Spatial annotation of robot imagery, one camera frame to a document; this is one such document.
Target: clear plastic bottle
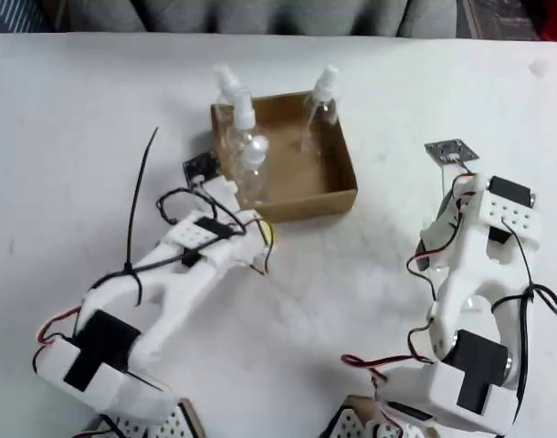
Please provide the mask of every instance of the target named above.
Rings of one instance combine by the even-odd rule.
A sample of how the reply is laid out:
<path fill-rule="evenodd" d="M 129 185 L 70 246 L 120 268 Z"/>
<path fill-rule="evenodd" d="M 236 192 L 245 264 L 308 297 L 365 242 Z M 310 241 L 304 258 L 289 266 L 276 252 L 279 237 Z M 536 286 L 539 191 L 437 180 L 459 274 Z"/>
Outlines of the clear plastic bottle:
<path fill-rule="evenodd" d="M 215 116 L 221 129 L 226 129 L 232 123 L 232 108 L 234 100 L 242 86 L 237 76 L 230 70 L 228 64 L 215 66 L 215 75 L 220 95 L 215 102 Z"/>
<path fill-rule="evenodd" d="M 338 115 L 333 98 L 335 79 L 339 70 L 329 65 L 323 70 L 313 91 L 305 98 L 305 124 L 301 127 L 301 151 L 321 155 L 321 133 L 325 126 L 337 123 Z"/>
<path fill-rule="evenodd" d="M 234 168 L 234 181 L 238 187 L 238 197 L 246 204 L 265 200 L 267 184 L 268 139 L 256 135 L 244 146 Z"/>
<path fill-rule="evenodd" d="M 257 119 L 252 107 L 252 98 L 247 90 L 241 89 L 234 100 L 234 119 L 226 132 L 226 147 L 230 162 L 238 160 L 240 153 L 252 139 L 260 135 Z"/>

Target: white tablecloth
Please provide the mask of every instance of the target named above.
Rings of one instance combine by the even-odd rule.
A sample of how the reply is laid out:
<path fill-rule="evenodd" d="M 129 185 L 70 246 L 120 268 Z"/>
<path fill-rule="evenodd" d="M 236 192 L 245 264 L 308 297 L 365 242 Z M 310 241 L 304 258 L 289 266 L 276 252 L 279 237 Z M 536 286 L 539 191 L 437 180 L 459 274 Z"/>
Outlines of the white tablecloth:
<path fill-rule="evenodd" d="M 341 70 L 359 196 L 344 217 L 277 226 L 270 278 L 231 272 L 171 341 L 155 375 L 193 402 L 208 436 L 317 436 L 367 375 L 339 362 L 406 351 L 429 305 L 404 269 L 442 193 L 423 144 L 461 138 L 476 169 L 538 194 L 536 281 L 557 291 L 557 44 L 183 35 L 0 36 L 0 436 L 64 437 L 92 412 L 33 375 L 42 321 L 167 226 L 154 208 L 210 145 L 211 67 L 257 96 Z M 179 203 L 178 213 L 192 206 Z M 557 436 L 557 319 L 537 302 L 526 401 L 510 437 Z M 457 436 L 457 433 L 446 433 Z"/>

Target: wire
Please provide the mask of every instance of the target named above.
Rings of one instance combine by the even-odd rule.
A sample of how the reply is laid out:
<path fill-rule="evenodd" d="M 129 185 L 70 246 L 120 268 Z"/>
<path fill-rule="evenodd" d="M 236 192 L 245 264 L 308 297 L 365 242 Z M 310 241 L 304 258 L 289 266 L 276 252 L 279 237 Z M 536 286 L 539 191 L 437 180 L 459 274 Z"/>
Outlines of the wire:
<path fill-rule="evenodd" d="M 461 167 L 465 172 L 471 173 L 471 170 L 470 170 L 470 169 L 467 167 L 467 165 L 466 165 L 464 162 L 462 162 L 459 158 L 455 158 L 455 159 L 453 160 L 453 162 L 454 162 L 455 164 L 457 164 L 459 167 Z"/>
<path fill-rule="evenodd" d="M 214 205 L 215 207 L 219 208 L 224 213 L 226 213 L 228 216 L 230 216 L 230 218 L 232 218 L 232 220 L 240 227 L 240 231 L 235 232 L 234 235 L 246 235 L 246 233 L 247 233 L 246 225 L 242 221 L 240 221 L 240 219 L 238 219 L 238 217 L 234 213 L 232 213 L 225 205 L 223 205 L 222 203 L 217 201 L 217 199 L 215 197 L 213 197 L 211 195 L 205 195 L 205 194 L 197 192 L 196 190 L 187 189 L 185 187 L 177 187 L 176 189 L 170 190 L 169 192 L 167 192 L 166 194 L 161 196 L 155 204 L 157 209 L 159 210 L 159 213 L 161 214 L 161 217 L 167 222 L 167 224 L 175 225 L 179 222 L 177 219 L 169 217 L 169 215 L 164 210 L 164 202 L 169 197 L 173 196 L 174 194 L 178 194 L 178 193 L 193 194 L 195 196 L 198 196 L 198 197 L 202 198 L 207 203 L 210 203 L 210 204 Z"/>
<path fill-rule="evenodd" d="M 107 434 L 113 433 L 113 432 L 114 431 L 112 429 L 108 429 L 106 431 L 85 431 L 85 432 L 76 433 L 71 438 L 88 438 L 88 437 L 91 437 L 91 436 L 107 435 Z"/>
<path fill-rule="evenodd" d="M 267 244 L 268 250 L 267 250 L 267 256 L 264 259 L 264 271 L 258 269 L 256 266 L 253 266 L 253 265 L 250 265 L 250 267 L 252 269 L 254 269 L 255 271 L 257 271 L 259 274 L 264 276 L 265 274 L 270 274 L 270 269 L 268 268 L 268 261 L 270 260 L 272 250 L 275 246 L 275 232 L 272 228 L 272 224 L 269 221 L 267 221 L 266 219 L 263 219 L 261 217 L 257 217 L 255 219 L 252 219 L 251 221 L 246 222 L 245 225 L 248 226 L 250 224 L 253 224 L 254 222 L 257 223 L 258 230 L 262 234 L 262 238 L 264 239 L 265 243 Z M 267 234 L 265 233 L 261 224 L 266 224 L 267 225 L 268 231 L 270 232 L 270 240 L 267 239 Z"/>
<path fill-rule="evenodd" d="M 453 182 L 451 183 L 451 196 L 453 198 L 455 198 L 455 184 L 457 183 L 457 181 L 461 178 L 466 178 L 468 176 L 473 177 L 473 176 L 477 176 L 477 174 L 473 172 L 461 173 L 453 179 Z"/>
<path fill-rule="evenodd" d="M 100 417 L 102 420 L 104 420 L 104 422 L 106 424 L 109 425 L 109 427 L 112 429 L 112 431 L 114 433 L 116 433 L 116 436 L 118 436 L 118 438 L 126 438 L 126 436 L 124 435 L 124 433 L 122 433 L 122 431 L 119 429 L 118 425 L 111 419 L 111 417 L 109 417 L 108 415 L 101 413 Z"/>
<path fill-rule="evenodd" d="M 457 180 L 458 180 L 459 178 L 463 178 L 463 177 L 467 177 L 467 176 L 476 176 L 476 175 L 477 175 L 476 173 L 461 173 L 461 174 L 459 174 L 458 176 L 456 176 L 456 177 L 453 179 L 453 182 L 451 183 L 451 197 L 452 197 L 452 198 L 455 198 L 455 184 L 456 184 L 456 182 L 457 182 Z M 452 235 L 449 237 L 449 240 L 447 240 L 447 241 L 445 242 L 444 245 L 438 247 L 437 249 L 430 249 L 430 250 L 427 250 L 427 251 L 423 251 L 423 252 L 417 253 L 417 254 L 413 255 L 412 257 L 410 257 L 410 258 L 406 261 L 406 265 L 405 265 L 405 266 L 406 266 L 406 270 L 407 270 L 411 275 L 417 276 L 417 277 L 419 277 L 419 278 L 422 278 L 422 279 L 425 280 L 426 283 L 429 285 L 429 287 L 430 287 L 430 289 L 431 289 L 431 296 L 433 297 L 433 301 L 436 301 L 436 290 L 435 290 L 435 285 L 433 284 L 433 281 L 432 281 L 428 276 L 425 276 L 425 275 L 423 275 L 423 274 L 421 274 L 421 273 L 419 273 L 419 272 L 416 272 L 412 267 L 410 267 L 410 265 L 411 265 L 414 261 L 416 261 L 416 260 L 418 260 L 418 259 L 420 259 L 420 258 L 429 257 L 429 256 L 431 256 L 431 255 L 433 255 L 433 254 L 438 254 L 438 253 L 441 253 L 441 252 L 445 251 L 445 250 L 453 243 L 453 241 L 454 241 L 455 238 L 457 237 L 457 233 L 458 233 L 458 231 L 459 231 L 459 227 L 461 226 L 461 222 L 462 222 L 462 220 L 463 220 L 463 214 L 461 213 L 461 200 L 463 199 L 463 196 L 472 196 L 472 195 L 474 195 L 474 194 L 475 194 L 475 192 L 465 192 L 465 193 L 463 193 L 463 194 L 459 197 L 459 199 L 456 200 L 456 206 L 457 206 L 457 211 L 458 211 L 458 214 L 457 214 L 457 223 L 456 223 L 456 224 L 454 225 L 454 227 L 453 227 L 454 229 L 453 229 Z"/>
<path fill-rule="evenodd" d="M 46 349 L 47 347 L 48 347 L 48 345 L 42 345 L 41 347 L 39 347 L 39 349 L 33 355 L 33 359 L 31 360 L 31 367 L 33 367 L 33 372 L 35 374 L 37 374 L 37 358 L 43 352 L 43 350 Z"/>
<path fill-rule="evenodd" d="M 431 327 L 431 324 L 433 324 L 433 319 L 432 318 L 430 318 L 426 322 L 425 326 L 411 329 L 408 332 L 408 336 L 406 337 L 406 343 L 408 344 L 408 350 L 410 351 L 410 354 L 413 357 L 413 359 L 418 360 L 419 362 L 429 364 L 429 365 L 434 363 L 434 362 L 431 359 L 418 354 L 418 352 L 416 351 L 416 348 L 415 348 L 415 344 L 413 344 L 413 335 L 415 333 L 418 333 L 418 332 L 421 332 L 421 331 L 429 330 L 429 328 Z"/>
<path fill-rule="evenodd" d="M 179 223 L 179 220 L 174 218 L 174 217 L 169 217 L 169 215 L 167 214 L 167 212 L 165 212 L 164 209 L 164 203 L 165 201 L 173 196 L 174 194 L 178 194 L 178 193 L 189 193 L 192 194 L 194 196 L 197 196 L 198 198 L 203 199 L 204 201 L 206 201 L 207 203 L 209 203 L 212 207 L 212 215 L 214 216 L 214 219 L 217 218 L 217 200 L 215 200 L 215 198 L 213 196 L 211 196 L 209 193 L 199 193 L 197 190 L 195 189 L 186 189 L 185 187 L 177 187 L 176 189 L 170 190 L 169 192 L 167 192 L 166 194 L 164 194 L 163 196 L 161 196 L 157 202 L 155 203 L 155 206 L 157 207 L 157 210 L 159 210 L 159 214 L 161 214 L 161 217 L 163 218 L 163 220 L 169 224 L 169 225 L 177 225 Z"/>
<path fill-rule="evenodd" d="M 363 359 L 358 358 L 357 356 L 354 356 L 352 354 L 344 354 L 342 355 L 342 362 L 345 363 L 346 365 L 349 365 L 351 367 L 354 368 L 360 368 L 360 369 L 364 369 L 364 370 L 368 370 L 373 378 L 377 377 L 379 379 L 382 379 L 383 381 L 388 381 L 388 376 L 386 376 L 385 374 L 381 373 L 376 367 L 381 367 L 383 365 L 388 365 L 390 363 L 396 363 L 396 362 L 401 362 L 403 360 L 410 360 L 410 359 L 416 359 L 418 358 L 419 361 L 423 361 L 426 358 L 423 358 L 422 356 L 418 356 L 416 355 L 415 357 L 412 355 L 401 355 L 401 356 L 390 356 L 388 358 L 383 358 L 383 359 L 379 359 L 379 360 L 370 360 L 370 361 L 366 361 Z M 373 385 L 374 388 L 377 390 L 377 382 L 373 379 Z"/>
<path fill-rule="evenodd" d="M 395 422 L 392 418 L 390 418 L 388 415 L 386 415 L 384 413 L 384 411 L 380 410 L 380 412 L 382 413 L 382 416 L 392 425 L 394 426 L 396 429 L 398 429 L 398 436 L 397 438 L 403 438 L 403 436 L 405 436 L 405 430 L 400 427 L 400 424 L 398 424 L 397 422 Z"/>
<path fill-rule="evenodd" d="M 155 135 L 157 135 L 157 131 L 159 127 L 157 126 L 154 131 L 152 132 L 152 136 L 149 139 L 149 143 L 147 144 L 146 148 L 144 148 L 144 153 L 142 154 L 142 161 L 141 161 L 141 169 L 139 170 L 139 176 L 136 180 L 136 186 L 134 187 L 134 196 L 132 197 L 132 206 L 131 206 L 131 215 L 129 217 L 129 228 L 126 235 L 126 262 L 124 262 L 123 271 L 132 276 L 134 281 L 136 281 L 137 286 L 139 287 L 139 293 L 136 300 L 136 305 L 140 306 L 142 303 L 142 282 L 139 279 L 137 273 L 132 269 L 132 227 L 134 225 L 134 214 L 136 213 L 136 204 L 139 200 L 139 191 L 141 190 L 142 184 L 142 177 L 144 175 L 144 168 L 147 165 L 147 159 L 149 158 L 149 151 L 151 150 L 152 141 L 154 140 Z"/>
<path fill-rule="evenodd" d="M 53 317 L 52 319 L 50 319 L 48 322 L 46 322 L 43 325 L 43 327 L 37 333 L 37 342 L 39 344 L 42 344 L 42 345 L 52 344 L 53 340 L 51 340 L 51 339 L 53 337 L 55 337 L 57 335 L 61 335 L 61 334 L 60 333 L 52 333 L 51 335 L 47 336 L 47 331 L 51 328 L 51 326 L 53 324 L 55 324 L 56 322 L 61 321 L 63 319 L 67 319 L 67 318 L 71 317 L 72 315 L 74 315 L 78 312 L 79 312 L 79 307 L 71 308 L 71 309 L 66 310 L 65 312 Z"/>
<path fill-rule="evenodd" d="M 444 245 L 438 247 L 437 249 L 430 249 L 428 251 L 423 251 L 421 253 L 415 254 L 412 257 L 410 257 L 408 260 L 406 260 L 406 270 L 410 274 L 412 274 L 413 276 L 418 276 L 419 278 L 424 279 L 426 281 L 426 283 L 428 283 L 428 285 L 430 286 L 431 296 L 433 297 L 433 301 L 436 301 L 436 291 L 435 291 L 435 285 L 433 284 L 433 281 L 428 276 L 425 276 L 425 275 L 421 274 L 420 272 L 416 272 L 412 267 L 410 267 L 410 265 L 411 265 L 411 263 L 413 263 L 415 260 L 417 260 L 419 258 L 429 257 L 433 254 L 437 254 L 437 253 L 441 253 L 441 252 L 445 251 L 453 243 L 453 241 L 457 237 L 459 227 L 461 226 L 462 218 L 463 218 L 462 213 L 459 213 L 459 215 L 457 216 L 457 224 L 453 229 L 453 233 L 451 234 L 451 236 L 449 237 L 449 240 L 447 240 Z"/>
<path fill-rule="evenodd" d="M 520 300 L 520 374 L 518 377 L 518 388 L 516 390 L 516 398 L 518 399 L 518 407 L 516 408 L 516 416 L 514 419 L 518 418 L 518 412 L 520 412 L 520 407 L 522 405 L 522 401 L 524 400 L 524 392 L 526 391 L 526 381 L 528 379 L 528 304 L 529 302 L 533 302 L 534 300 L 534 293 L 538 294 L 540 298 L 546 303 L 548 308 L 554 313 L 557 317 L 557 296 L 552 290 L 544 285 L 540 285 L 534 283 L 532 280 L 531 269 L 528 264 L 528 259 L 526 258 L 526 253 L 524 251 L 524 246 L 518 237 L 518 234 L 506 224 L 504 219 L 502 218 L 501 222 L 504 224 L 506 228 L 511 232 L 511 234 L 516 239 L 516 243 L 518 244 L 518 248 L 520 249 L 520 253 L 522 255 L 522 260 L 524 261 L 524 266 L 526 267 L 526 273 L 528 274 L 528 286 L 524 289 L 524 291 L 520 295 L 514 295 L 510 297 L 504 297 L 499 299 L 494 303 L 491 307 L 492 313 L 502 304 L 511 301 L 513 299 Z"/>

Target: yellow component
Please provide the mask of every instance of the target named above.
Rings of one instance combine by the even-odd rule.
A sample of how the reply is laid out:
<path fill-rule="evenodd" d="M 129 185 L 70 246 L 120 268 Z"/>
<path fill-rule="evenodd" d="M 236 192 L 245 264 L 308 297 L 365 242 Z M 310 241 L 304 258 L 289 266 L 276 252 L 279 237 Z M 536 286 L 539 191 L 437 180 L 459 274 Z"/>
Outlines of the yellow component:
<path fill-rule="evenodd" d="M 271 239 L 274 239 L 274 242 L 277 242 L 277 234 L 273 233 L 270 230 L 270 226 L 268 226 L 268 223 L 266 221 L 261 221 L 259 222 L 260 226 L 262 227 L 262 233 L 264 234 L 264 238 L 266 239 L 267 242 L 270 243 Z"/>

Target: gray couch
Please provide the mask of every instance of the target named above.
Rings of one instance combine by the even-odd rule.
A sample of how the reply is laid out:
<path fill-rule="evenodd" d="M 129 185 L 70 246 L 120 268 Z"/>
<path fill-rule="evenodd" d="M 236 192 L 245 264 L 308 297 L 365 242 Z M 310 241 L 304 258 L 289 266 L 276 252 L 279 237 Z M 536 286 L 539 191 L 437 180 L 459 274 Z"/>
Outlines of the gray couch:
<path fill-rule="evenodd" d="M 70 0 L 73 30 L 455 37 L 457 0 Z"/>

